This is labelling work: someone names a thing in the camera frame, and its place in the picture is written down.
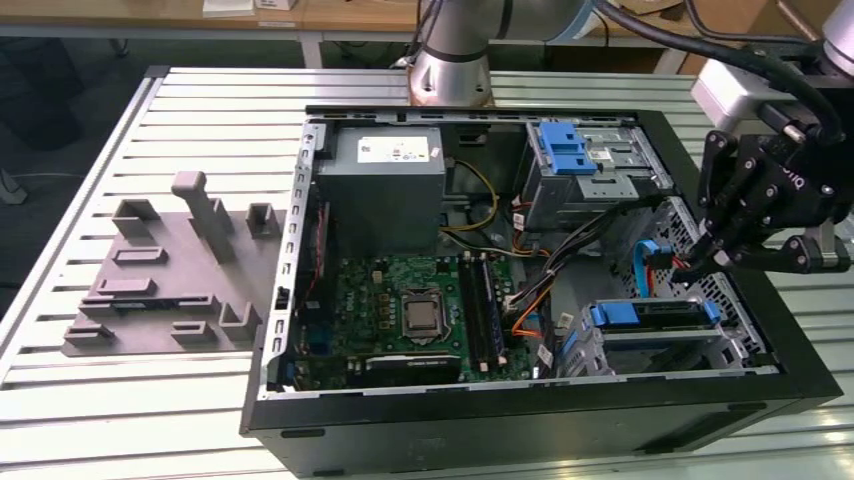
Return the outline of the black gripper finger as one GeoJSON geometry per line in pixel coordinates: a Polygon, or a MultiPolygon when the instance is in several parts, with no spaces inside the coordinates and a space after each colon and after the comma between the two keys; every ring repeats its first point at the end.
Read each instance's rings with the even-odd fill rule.
{"type": "Polygon", "coordinates": [[[690,266],[758,266],[759,246],[754,234],[758,207],[759,161],[739,152],[738,139],[726,132],[706,136],[696,203],[702,210],[700,238],[687,250],[690,266]]]}
{"type": "Polygon", "coordinates": [[[832,226],[807,228],[790,236],[779,248],[746,243],[723,249],[715,243],[700,253],[700,244],[691,250],[691,274],[710,275],[734,267],[794,274],[846,272],[852,266],[844,242],[832,226]]]}

